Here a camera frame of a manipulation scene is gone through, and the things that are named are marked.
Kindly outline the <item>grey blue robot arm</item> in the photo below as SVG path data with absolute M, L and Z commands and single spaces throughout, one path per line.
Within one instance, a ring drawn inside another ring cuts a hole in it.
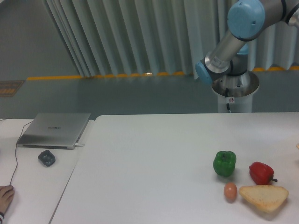
M 228 30 L 217 47 L 195 64 L 199 79 L 211 84 L 235 70 L 233 58 L 247 42 L 256 39 L 266 28 L 283 21 L 299 26 L 297 0 L 239 0 L 227 15 Z

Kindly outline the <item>person's bare hand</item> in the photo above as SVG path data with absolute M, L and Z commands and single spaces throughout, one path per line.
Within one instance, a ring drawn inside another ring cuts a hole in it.
M 0 187 L 0 212 L 5 214 L 14 198 L 15 190 L 12 185 Z

